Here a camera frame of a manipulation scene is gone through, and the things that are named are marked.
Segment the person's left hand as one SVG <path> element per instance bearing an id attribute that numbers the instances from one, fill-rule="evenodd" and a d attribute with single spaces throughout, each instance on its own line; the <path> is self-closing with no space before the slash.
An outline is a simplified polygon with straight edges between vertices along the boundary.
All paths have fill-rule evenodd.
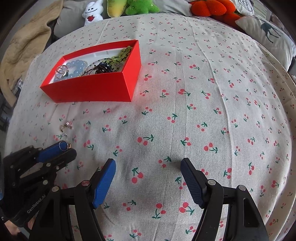
<path id="1" fill-rule="evenodd" d="M 34 224 L 36 217 L 34 216 L 29 222 L 28 222 L 28 228 L 31 230 Z M 19 227 L 17 227 L 15 224 L 13 224 L 11 221 L 6 221 L 5 223 L 6 228 L 9 230 L 9 232 L 12 235 L 17 235 L 18 233 L 21 233 L 23 228 L 20 230 Z"/>

